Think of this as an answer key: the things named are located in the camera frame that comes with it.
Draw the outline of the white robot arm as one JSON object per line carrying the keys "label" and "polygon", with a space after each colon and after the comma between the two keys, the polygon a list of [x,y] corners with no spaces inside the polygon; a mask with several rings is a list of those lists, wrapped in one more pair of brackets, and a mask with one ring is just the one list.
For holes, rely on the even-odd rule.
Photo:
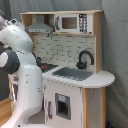
{"label": "white robot arm", "polygon": [[25,27],[16,19],[7,20],[0,10],[0,42],[10,47],[0,55],[0,69],[11,75],[18,86],[17,100],[11,118],[0,128],[41,128],[29,126],[28,118],[42,107],[42,71],[31,52],[33,42]]}

